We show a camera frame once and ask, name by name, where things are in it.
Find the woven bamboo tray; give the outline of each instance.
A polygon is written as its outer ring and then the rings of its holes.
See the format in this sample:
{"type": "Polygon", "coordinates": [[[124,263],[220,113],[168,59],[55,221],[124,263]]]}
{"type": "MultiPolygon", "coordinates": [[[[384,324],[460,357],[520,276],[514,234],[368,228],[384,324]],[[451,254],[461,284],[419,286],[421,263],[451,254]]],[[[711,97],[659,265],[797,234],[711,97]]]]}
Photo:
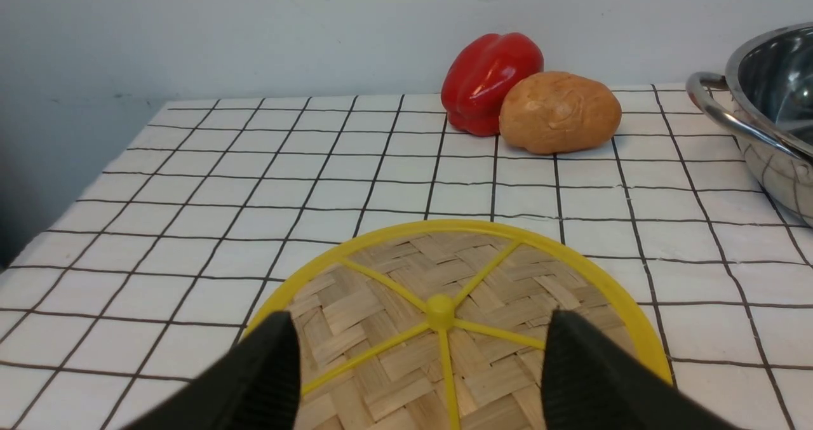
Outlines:
{"type": "Polygon", "coordinates": [[[541,429],[555,308],[579,312],[668,378],[647,320],[598,266],[488,222],[416,222],[340,245],[277,289],[252,326],[291,313],[296,430],[541,429]]]}

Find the pot rim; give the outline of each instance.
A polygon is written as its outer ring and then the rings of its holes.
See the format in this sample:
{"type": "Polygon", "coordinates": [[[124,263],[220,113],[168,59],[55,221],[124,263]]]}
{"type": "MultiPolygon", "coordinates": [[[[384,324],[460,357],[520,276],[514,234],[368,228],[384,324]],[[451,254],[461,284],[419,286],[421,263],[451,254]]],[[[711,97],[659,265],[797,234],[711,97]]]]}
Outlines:
{"type": "Polygon", "coordinates": [[[742,91],[739,77],[740,64],[742,63],[742,60],[756,48],[771,42],[773,39],[778,39],[778,37],[783,36],[784,34],[805,29],[813,30],[813,22],[805,22],[790,25],[789,27],[781,27],[767,33],[760,34],[760,36],[752,37],[752,39],[749,39],[747,42],[737,48],[737,50],[731,54],[731,57],[729,57],[729,61],[725,65],[725,80],[726,84],[729,86],[732,96],[734,97],[734,100],[746,112],[748,112],[750,117],[756,121],[755,125],[759,126],[764,131],[775,135],[775,137],[782,141],[786,146],[792,147],[793,149],[804,153],[807,155],[807,157],[813,158],[813,144],[805,143],[804,141],[800,140],[800,138],[796,138],[787,131],[781,130],[778,126],[776,126],[775,123],[773,123],[772,120],[762,114],[754,106],[754,104],[748,100],[748,97],[746,97],[746,94],[744,94],[742,91]]]}

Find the table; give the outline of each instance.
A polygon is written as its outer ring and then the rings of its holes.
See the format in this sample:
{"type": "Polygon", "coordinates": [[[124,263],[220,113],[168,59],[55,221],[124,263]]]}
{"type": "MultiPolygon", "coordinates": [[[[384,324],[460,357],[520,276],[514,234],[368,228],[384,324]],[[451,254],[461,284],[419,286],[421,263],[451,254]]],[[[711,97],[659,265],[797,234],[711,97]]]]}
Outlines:
{"type": "Polygon", "coordinates": [[[551,158],[456,132],[438,95],[167,103],[0,276],[0,427],[121,427],[317,254],[476,218],[606,269],[677,387],[729,421],[813,428],[813,231],[681,86],[614,92],[615,138],[551,158]]]}

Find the yellow rim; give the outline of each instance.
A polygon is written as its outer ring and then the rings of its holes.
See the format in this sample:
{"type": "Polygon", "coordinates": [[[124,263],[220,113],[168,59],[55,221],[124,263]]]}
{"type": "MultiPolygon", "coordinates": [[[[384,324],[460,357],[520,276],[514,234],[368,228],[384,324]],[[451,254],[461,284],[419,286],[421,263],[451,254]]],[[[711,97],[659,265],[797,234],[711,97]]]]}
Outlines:
{"type": "MultiPolygon", "coordinates": [[[[557,257],[562,262],[567,263],[567,265],[571,266],[571,268],[576,270],[579,274],[581,274],[581,276],[584,276],[584,279],[587,279],[587,281],[592,283],[592,285],[595,285],[595,287],[598,288],[602,294],[604,294],[604,297],[607,298],[607,302],[613,306],[619,317],[621,317],[621,320],[623,320],[624,324],[627,326],[629,336],[633,341],[636,353],[638,354],[638,360],[641,361],[641,364],[652,370],[663,380],[671,383],[671,375],[669,373],[666,355],[664,354],[658,337],[648,322],[647,317],[644,315],[643,311],[641,311],[641,308],[638,307],[635,300],[633,300],[627,291],[625,291],[621,285],[616,283],[615,280],[609,276],[609,274],[607,274],[595,263],[592,263],[585,257],[581,256],[580,253],[577,253],[575,250],[572,250],[571,248],[552,239],[548,239],[544,236],[540,236],[536,233],[531,233],[530,231],[522,230],[517,227],[511,227],[510,225],[492,224],[491,222],[474,220],[429,220],[423,222],[412,222],[411,224],[395,225],[394,227],[387,227],[381,230],[371,231],[366,235],[358,236],[357,238],[351,239],[346,243],[337,245],[335,248],[332,248],[319,257],[316,257],[316,259],[311,260],[307,263],[307,265],[302,266],[302,268],[300,268],[297,272],[291,274],[287,281],[282,283],[282,285],[276,289],[272,296],[270,296],[266,302],[262,304],[262,307],[256,313],[255,317],[252,318],[252,322],[249,323],[244,336],[252,332],[252,330],[262,320],[264,320],[264,318],[272,314],[272,312],[282,311],[283,309],[287,308],[288,303],[293,300],[296,292],[298,292],[299,289],[305,285],[305,283],[313,279],[313,277],[319,276],[319,273],[325,270],[325,268],[328,266],[340,263],[355,271],[358,271],[359,273],[365,274],[365,276],[368,276],[371,279],[377,280],[383,285],[389,287],[398,295],[406,298],[406,300],[415,305],[422,312],[427,313],[430,323],[418,324],[414,326],[414,328],[397,335],[397,337],[394,337],[391,340],[384,341],[378,346],[372,346],[372,348],[366,350],[366,352],[363,352],[355,358],[351,358],[337,368],[330,370],[330,372],[320,376],[314,381],[311,381],[311,383],[305,384],[305,386],[302,388],[303,394],[322,386],[322,384],[328,382],[334,377],[337,377],[338,375],[342,374],[342,372],[346,372],[346,370],[354,368],[356,365],[358,365],[358,363],[362,363],[362,361],[374,357],[384,350],[389,349],[396,344],[400,344],[412,337],[416,337],[416,335],[422,334],[430,329],[435,329],[441,335],[441,351],[443,351],[444,345],[442,340],[444,339],[444,334],[447,332],[449,325],[473,332],[480,332],[485,335],[491,335],[492,337],[502,338],[504,340],[514,341],[518,344],[525,344],[526,346],[531,346],[536,349],[543,349],[544,343],[540,340],[523,337],[522,335],[516,333],[506,332],[496,328],[491,328],[490,326],[480,325],[454,318],[454,314],[452,314],[452,318],[445,320],[445,322],[438,322],[442,325],[439,328],[430,326],[432,325],[433,320],[431,314],[433,308],[427,308],[426,302],[422,302],[421,299],[412,295],[409,291],[407,291],[406,288],[401,287],[389,279],[389,277],[384,276],[377,271],[370,270],[365,266],[358,265],[358,263],[352,262],[348,259],[348,256],[356,251],[363,250],[364,248],[368,248],[372,245],[377,245],[378,243],[390,239],[415,235],[418,233],[428,233],[432,231],[469,231],[473,233],[485,233],[494,236],[502,236],[507,239],[513,239],[513,242],[509,246],[505,247],[505,249],[501,251],[501,253],[496,256],[495,259],[493,259],[493,261],[488,263],[488,265],[480,270],[477,275],[473,277],[464,287],[464,289],[462,289],[462,291],[455,296],[453,300],[451,300],[450,303],[453,305],[453,308],[459,305],[460,302],[467,297],[469,292],[473,290],[477,283],[482,281],[482,279],[484,279],[484,277],[487,276],[487,274],[490,273],[494,267],[499,265],[499,263],[508,257],[508,255],[510,255],[511,252],[513,252],[517,247],[522,244],[526,244],[531,247],[538,248],[538,250],[545,251],[546,253],[557,257]]],[[[443,366],[444,376],[447,376],[447,374],[450,375],[450,361],[448,365],[447,363],[444,363],[443,366]]],[[[455,389],[454,383],[451,382],[451,378],[445,378],[445,382],[447,382],[447,395],[454,396],[455,389]]],[[[456,406],[449,406],[452,428],[459,428],[459,416],[457,415],[456,408],[456,406]]]]}

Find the wall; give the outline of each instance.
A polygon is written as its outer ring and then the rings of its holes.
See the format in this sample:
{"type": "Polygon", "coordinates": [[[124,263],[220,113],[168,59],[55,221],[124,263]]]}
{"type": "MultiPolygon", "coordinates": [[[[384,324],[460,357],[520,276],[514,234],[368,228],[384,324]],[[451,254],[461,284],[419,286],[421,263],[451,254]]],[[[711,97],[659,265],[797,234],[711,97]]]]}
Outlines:
{"type": "Polygon", "coordinates": [[[805,20],[809,0],[0,0],[0,228],[17,248],[46,227],[160,100],[438,91],[511,30],[548,69],[682,82],[805,20]]]}

